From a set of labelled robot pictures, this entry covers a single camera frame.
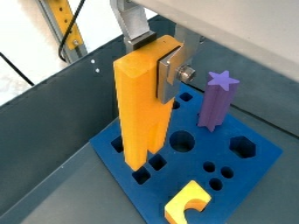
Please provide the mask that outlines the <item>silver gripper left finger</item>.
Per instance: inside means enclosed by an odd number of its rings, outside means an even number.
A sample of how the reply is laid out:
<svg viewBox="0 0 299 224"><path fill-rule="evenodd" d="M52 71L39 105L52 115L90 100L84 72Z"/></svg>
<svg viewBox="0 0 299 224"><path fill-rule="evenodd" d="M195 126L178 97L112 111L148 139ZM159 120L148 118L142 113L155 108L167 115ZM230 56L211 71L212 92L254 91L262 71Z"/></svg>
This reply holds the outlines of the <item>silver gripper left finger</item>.
<svg viewBox="0 0 299 224"><path fill-rule="evenodd" d="M131 53L156 40L146 18L146 9L131 0L110 0L116 21L124 35L126 51Z"/></svg>

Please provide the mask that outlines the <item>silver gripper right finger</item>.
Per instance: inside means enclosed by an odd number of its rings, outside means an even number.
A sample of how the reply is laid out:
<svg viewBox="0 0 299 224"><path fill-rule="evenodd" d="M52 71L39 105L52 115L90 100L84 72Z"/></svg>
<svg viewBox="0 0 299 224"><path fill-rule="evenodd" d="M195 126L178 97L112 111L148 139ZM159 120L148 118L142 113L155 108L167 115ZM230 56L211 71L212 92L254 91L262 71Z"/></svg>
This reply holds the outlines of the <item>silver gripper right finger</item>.
<svg viewBox="0 0 299 224"><path fill-rule="evenodd" d="M202 35L178 24L174 38L179 45L158 60L156 97L162 104L178 94L180 82L188 83L195 77L188 61L196 53Z"/></svg>

